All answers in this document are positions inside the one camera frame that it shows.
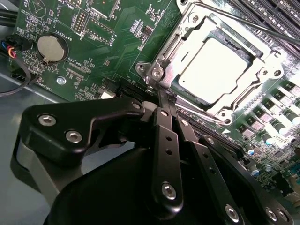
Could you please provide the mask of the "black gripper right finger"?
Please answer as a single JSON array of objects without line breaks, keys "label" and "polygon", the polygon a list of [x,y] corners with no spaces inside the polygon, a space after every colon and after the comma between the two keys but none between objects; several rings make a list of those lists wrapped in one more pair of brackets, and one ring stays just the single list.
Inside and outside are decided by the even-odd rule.
[{"label": "black gripper right finger", "polygon": [[175,98],[167,96],[184,152],[208,191],[214,225],[293,225],[288,211],[212,136],[197,138],[178,116]]}]

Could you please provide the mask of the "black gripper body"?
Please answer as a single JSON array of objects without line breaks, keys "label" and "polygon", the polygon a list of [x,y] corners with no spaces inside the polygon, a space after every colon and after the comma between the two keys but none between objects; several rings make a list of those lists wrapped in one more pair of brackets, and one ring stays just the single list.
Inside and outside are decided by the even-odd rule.
[{"label": "black gripper body", "polygon": [[68,184],[56,197],[48,225],[223,225],[209,191],[192,168],[181,164],[182,210],[163,219],[153,202],[153,153],[131,149]]}]

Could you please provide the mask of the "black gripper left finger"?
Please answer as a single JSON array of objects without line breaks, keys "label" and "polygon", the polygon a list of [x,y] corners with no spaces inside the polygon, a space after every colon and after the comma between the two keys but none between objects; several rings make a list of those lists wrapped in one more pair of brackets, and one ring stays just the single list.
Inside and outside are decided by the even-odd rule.
[{"label": "black gripper left finger", "polygon": [[34,105],[21,118],[12,162],[15,176],[52,207],[71,182],[131,149],[153,153],[150,192],[163,215],[183,207],[176,121],[168,94],[158,103],[131,97]]}]

